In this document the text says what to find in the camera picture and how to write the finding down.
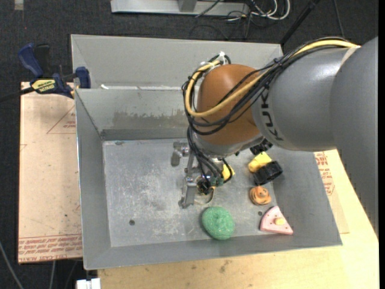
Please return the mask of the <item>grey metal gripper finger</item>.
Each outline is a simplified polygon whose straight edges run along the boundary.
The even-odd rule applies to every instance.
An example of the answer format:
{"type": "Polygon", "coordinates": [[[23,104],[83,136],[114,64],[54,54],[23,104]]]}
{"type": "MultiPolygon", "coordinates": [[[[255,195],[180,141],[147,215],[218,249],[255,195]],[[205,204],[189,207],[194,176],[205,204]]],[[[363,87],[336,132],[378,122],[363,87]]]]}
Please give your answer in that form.
{"type": "Polygon", "coordinates": [[[185,188],[183,188],[182,197],[179,201],[181,208],[188,208],[194,204],[196,196],[196,182],[191,176],[185,178],[185,188]]]}
{"type": "Polygon", "coordinates": [[[175,141],[173,143],[173,149],[171,165],[178,166],[180,164],[180,159],[189,155],[189,144],[182,141],[175,141]]]}

